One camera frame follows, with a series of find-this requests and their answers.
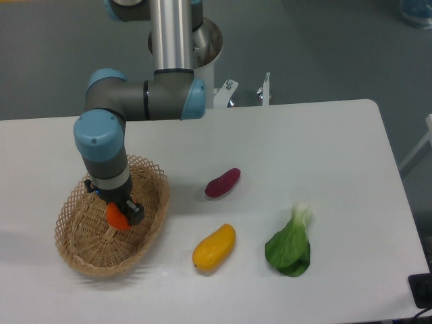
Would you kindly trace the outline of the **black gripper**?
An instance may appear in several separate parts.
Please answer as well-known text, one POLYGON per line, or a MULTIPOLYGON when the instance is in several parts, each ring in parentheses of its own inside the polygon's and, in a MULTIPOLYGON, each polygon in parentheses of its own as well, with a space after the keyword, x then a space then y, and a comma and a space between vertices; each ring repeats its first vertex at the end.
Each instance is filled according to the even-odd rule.
POLYGON ((138 225, 144 219, 144 207, 131 199, 132 186, 125 184, 119 188, 105 190, 94 187, 90 179, 85 179, 83 183, 89 194, 94 192, 106 203, 116 203, 129 226, 138 225))

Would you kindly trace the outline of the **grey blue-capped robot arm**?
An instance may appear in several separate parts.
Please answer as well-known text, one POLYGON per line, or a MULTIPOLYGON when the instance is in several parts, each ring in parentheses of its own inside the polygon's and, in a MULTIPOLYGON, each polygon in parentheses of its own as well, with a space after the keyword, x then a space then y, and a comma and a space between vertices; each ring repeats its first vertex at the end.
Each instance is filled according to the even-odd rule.
POLYGON ((149 21, 154 78, 130 82, 103 68, 92 74, 74 140, 86 166, 89 192, 107 203, 107 220, 119 230, 138 225, 144 207, 134 202, 124 146, 128 121, 199 119, 205 114, 205 83, 194 75, 193 34, 204 23, 201 1, 106 1, 120 22, 149 21))

